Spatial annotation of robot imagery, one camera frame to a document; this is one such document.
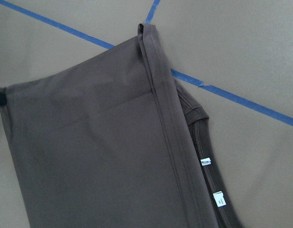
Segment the brown t-shirt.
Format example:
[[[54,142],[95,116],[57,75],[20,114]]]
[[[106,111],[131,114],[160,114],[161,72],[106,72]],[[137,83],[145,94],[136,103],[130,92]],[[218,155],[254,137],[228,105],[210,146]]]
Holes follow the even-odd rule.
[[[32,228],[240,228],[209,116],[156,27],[67,70],[0,88]]]

